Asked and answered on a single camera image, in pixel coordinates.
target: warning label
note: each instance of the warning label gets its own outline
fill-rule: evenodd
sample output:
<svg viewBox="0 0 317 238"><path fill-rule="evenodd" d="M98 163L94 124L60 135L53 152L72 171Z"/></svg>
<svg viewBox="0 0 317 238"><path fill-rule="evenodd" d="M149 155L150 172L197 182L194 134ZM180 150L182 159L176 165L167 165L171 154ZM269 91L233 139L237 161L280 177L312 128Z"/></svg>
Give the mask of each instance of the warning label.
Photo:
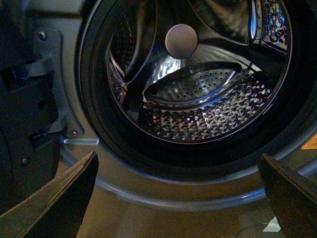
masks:
<svg viewBox="0 0 317 238"><path fill-rule="evenodd" d="M305 145L302 146L302 150L317 149L317 134L310 139Z"/></svg>

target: washing machine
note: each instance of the washing machine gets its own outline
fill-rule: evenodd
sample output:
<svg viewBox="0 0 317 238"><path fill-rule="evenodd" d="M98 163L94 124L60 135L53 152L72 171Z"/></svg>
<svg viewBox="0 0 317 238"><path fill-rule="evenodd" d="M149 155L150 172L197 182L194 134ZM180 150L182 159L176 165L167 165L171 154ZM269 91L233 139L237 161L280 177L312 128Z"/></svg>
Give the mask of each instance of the washing machine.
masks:
<svg viewBox="0 0 317 238"><path fill-rule="evenodd" d="M34 52L33 61L2 70L15 79L6 89L14 91L8 85L25 71L49 79L37 86L45 93L16 92L11 100L33 100L50 119L23 142L18 131L8 136L12 127L2 129L7 152L19 146L22 154L11 174L24 197L54 176L59 157L71 166L93 150L100 191L160 211L230 210L264 199L262 153L306 177L316 173L315 1L22 0L2 7L30 46L24 53ZM43 145L50 155L42 160L21 152Z"/></svg>

